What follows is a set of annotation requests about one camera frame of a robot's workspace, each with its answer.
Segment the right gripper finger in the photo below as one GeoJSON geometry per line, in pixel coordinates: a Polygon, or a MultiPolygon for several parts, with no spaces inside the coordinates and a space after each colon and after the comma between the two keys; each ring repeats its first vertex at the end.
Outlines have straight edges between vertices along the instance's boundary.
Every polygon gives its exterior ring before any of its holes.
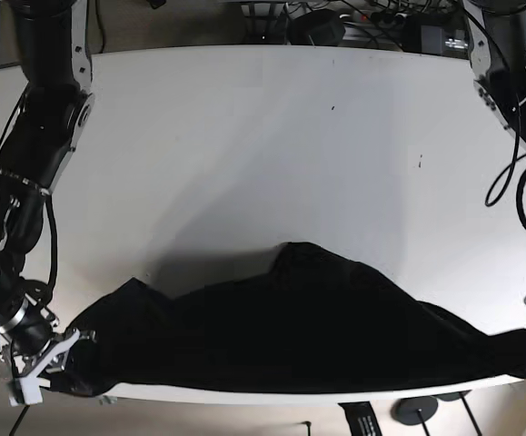
{"type": "Polygon", "coordinates": [[[68,348],[73,347],[79,341],[96,343],[96,331],[80,331],[79,329],[68,329],[65,331],[65,342],[67,343],[68,348]]]}
{"type": "Polygon", "coordinates": [[[43,402],[42,389],[47,381],[35,377],[13,378],[7,383],[11,405],[36,405],[43,402]]]}

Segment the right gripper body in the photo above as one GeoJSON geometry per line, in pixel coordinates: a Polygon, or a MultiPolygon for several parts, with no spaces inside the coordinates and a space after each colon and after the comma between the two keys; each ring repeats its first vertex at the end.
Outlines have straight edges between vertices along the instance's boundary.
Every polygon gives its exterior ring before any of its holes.
{"type": "Polygon", "coordinates": [[[9,317],[0,320],[0,334],[7,342],[5,357],[14,381],[38,378],[61,361],[74,345],[74,329],[54,331],[45,317],[9,317]]]}

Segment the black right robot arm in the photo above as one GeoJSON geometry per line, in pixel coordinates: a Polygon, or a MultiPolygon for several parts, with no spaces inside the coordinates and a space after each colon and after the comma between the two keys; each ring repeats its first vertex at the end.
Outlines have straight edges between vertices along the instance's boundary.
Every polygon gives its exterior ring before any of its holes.
{"type": "Polygon", "coordinates": [[[62,372],[74,345],[92,338],[57,330],[50,310],[58,242],[50,242],[46,282],[22,275],[43,229],[57,230],[53,192],[94,105],[85,1],[10,4],[26,78],[0,137],[0,352],[14,406],[40,403],[42,380],[62,372]]]}

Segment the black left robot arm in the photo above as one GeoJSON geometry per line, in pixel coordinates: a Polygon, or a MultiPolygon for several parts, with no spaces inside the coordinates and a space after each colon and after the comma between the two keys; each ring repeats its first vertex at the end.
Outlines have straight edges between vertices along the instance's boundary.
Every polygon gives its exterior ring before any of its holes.
{"type": "MultiPolygon", "coordinates": [[[[474,87],[514,137],[511,163],[501,172],[504,185],[495,198],[485,197],[485,205],[492,207],[508,189],[522,158],[519,150],[526,147],[526,1],[458,1],[456,5],[468,29],[474,87]]],[[[515,190],[516,212],[526,232],[525,187],[526,168],[515,190]]]]}

